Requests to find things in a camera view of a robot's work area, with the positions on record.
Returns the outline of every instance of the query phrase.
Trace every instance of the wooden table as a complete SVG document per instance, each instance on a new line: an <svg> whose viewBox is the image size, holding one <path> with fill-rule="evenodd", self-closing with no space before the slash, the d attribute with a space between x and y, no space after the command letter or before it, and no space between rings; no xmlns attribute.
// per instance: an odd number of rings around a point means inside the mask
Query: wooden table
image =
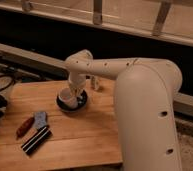
<svg viewBox="0 0 193 171"><path fill-rule="evenodd" d="M0 123L0 170L52 170L122 162L113 112L113 82L101 80L102 90L90 89L87 106L65 114L56 104L66 81L16 84ZM17 128L36 111L48 113L53 136L32 156L20 148L35 128L16 140Z"/></svg>

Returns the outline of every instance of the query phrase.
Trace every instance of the black cable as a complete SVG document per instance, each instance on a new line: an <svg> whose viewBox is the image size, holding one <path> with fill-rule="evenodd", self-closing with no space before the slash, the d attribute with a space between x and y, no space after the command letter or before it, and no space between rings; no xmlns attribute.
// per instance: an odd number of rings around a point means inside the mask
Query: black cable
<svg viewBox="0 0 193 171"><path fill-rule="evenodd" d="M0 78L4 78L4 77L11 78L11 81L7 85L5 85L4 87L0 88L0 92L7 89L11 85L15 84L15 77L13 75L11 75L11 74L2 74L2 75L0 75Z"/></svg>

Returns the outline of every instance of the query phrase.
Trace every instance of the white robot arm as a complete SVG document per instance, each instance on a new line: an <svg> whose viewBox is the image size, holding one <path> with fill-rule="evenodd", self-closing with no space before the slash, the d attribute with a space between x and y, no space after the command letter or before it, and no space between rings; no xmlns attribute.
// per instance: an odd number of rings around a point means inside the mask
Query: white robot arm
<svg viewBox="0 0 193 171"><path fill-rule="evenodd" d="M65 61L78 96L84 74L115 81L114 109L125 171L182 171L173 98L182 75L171 61L126 58L93 60L87 50Z"/></svg>

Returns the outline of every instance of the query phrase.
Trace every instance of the small cup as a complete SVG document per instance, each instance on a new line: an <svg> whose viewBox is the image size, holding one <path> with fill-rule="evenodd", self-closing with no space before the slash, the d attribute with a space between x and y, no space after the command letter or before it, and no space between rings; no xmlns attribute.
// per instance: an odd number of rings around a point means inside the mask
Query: small cup
<svg viewBox="0 0 193 171"><path fill-rule="evenodd" d="M64 88L58 94L59 100L61 100L66 106L71 109L75 109L78 107L77 98L72 95L71 90L69 88Z"/></svg>

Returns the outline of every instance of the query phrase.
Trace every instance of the metal bracket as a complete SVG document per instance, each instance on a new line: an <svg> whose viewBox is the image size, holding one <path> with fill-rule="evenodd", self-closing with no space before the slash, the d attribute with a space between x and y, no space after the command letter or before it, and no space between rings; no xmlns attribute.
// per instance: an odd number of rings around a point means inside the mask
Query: metal bracket
<svg viewBox="0 0 193 171"><path fill-rule="evenodd" d="M96 25L102 24L102 0L94 0L93 23Z"/></svg>
<svg viewBox="0 0 193 171"><path fill-rule="evenodd" d="M156 19L156 23L154 25L153 32L152 32L153 36L159 36L161 34L162 28L164 26L165 20L169 13L170 7L171 7L171 1L161 2L161 6L159 9L157 19Z"/></svg>
<svg viewBox="0 0 193 171"><path fill-rule="evenodd" d="M32 5L28 0L21 0L22 9L25 12L29 12L32 10Z"/></svg>

